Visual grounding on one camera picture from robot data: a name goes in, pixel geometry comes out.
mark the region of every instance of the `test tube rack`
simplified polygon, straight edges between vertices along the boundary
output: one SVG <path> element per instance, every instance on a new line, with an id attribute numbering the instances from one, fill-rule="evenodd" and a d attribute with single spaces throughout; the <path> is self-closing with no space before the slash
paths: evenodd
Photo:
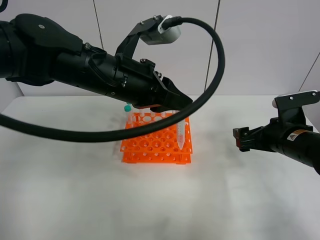
<path id="1" fill-rule="evenodd" d="M 161 120 L 160 113 L 151 116 L 150 112 L 140 116 L 138 112 L 132 113 L 132 125 L 128 122 L 125 128 L 139 127 Z M 177 143 L 177 126 L 172 125 L 160 131 L 125 139 L 121 143 L 120 151 L 123 152 L 124 163 L 163 163 L 185 165 L 191 163 L 191 154 L 193 153 L 190 122 L 189 118 L 185 119 L 185 143 L 180 149 Z"/>

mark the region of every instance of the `white table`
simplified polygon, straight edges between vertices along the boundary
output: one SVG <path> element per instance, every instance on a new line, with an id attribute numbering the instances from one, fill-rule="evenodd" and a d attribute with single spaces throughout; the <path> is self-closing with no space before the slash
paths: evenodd
<path id="1" fill-rule="evenodd" d="M 235 146 L 233 128 L 277 116 L 273 98 L 212 97 L 190 118 L 188 165 L 125 164 L 119 142 L 62 142 L 1 127 L 0 239 L 319 239 L 320 176 L 278 153 Z M 106 131 L 123 127 L 123 106 L 104 96 L 20 97 L 3 113 Z"/>

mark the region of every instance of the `warning label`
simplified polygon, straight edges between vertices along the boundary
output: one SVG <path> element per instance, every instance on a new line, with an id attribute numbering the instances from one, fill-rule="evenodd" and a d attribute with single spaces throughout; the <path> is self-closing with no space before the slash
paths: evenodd
<path id="1" fill-rule="evenodd" d="M 290 133 L 286 139 L 290 141 L 294 141 L 300 134 L 303 134 L 305 132 L 308 132 L 308 131 L 303 129 L 296 130 L 293 133 Z"/>

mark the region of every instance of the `tube cap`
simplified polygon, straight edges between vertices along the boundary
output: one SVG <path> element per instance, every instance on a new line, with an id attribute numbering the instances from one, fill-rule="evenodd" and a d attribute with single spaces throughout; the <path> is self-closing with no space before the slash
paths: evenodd
<path id="1" fill-rule="evenodd" d="M 125 106 L 124 106 L 124 111 L 125 111 L 126 113 L 130 112 L 130 111 L 131 111 L 131 106 L 125 105 Z"/>

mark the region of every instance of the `robotic arm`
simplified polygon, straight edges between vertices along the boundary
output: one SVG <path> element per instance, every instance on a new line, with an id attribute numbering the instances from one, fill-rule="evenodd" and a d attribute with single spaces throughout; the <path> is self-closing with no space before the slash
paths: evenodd
<path id="1" fill-rule="evenodd" d="M 138 40 L 148 45 L 174 42 L 178 26 L 163 30 L 162 16 L 138 23 L 116 50 L 115 56 L 91 46 L 54 21 L 20 14 L 0 22 L 0 78 L 33 86 L 58 81 L 132 103 L 154 112 L 181 110 L 191 98 L 155 71 L 155 63 L 132 59 Z"/>
<path id="2" fill-rule="evenodd" d="M 277 152 L 313 167 L 320 175 L 320 134 L 306 124 L 302 106 L 320 101 L 317 91 L 281 95 L 272 105 L 278 110 L 278 117 L 270 123 L 252 130 L 248 127 L 233 129 L 236 146 L 241 152 L 250 149 Z"/>
<path id="3" fill-rule="evenodd" d="M 5 9 L 6 0 L 0 6 Z M 215 43 L 218 66 L 205 92 L 192 101 L 173 82 L 155 71 L 148 59 L 132 59 L 138 40 L 149 45 L 169 44 L 180 36 L 178 25 L 189 23 L 205 29 Z M 60 141 L 97 143 L 130 139 L 174 125 L 197 111 L 214 94 L 225 70 L 225 53 L 216 31 L 189 17 L 160 15 L 139 22 L 112 56 L 67 32 L 54 21 L 20 14 L 11 22 L 0 21 L 0 78 L 43 86 L 59 81 L 132 103 L 153 112 L 178 113 L 144 126 L 105 132 L 54 129 L 22 122 L 0 114 L 0 126 L 21 133 Z"/>

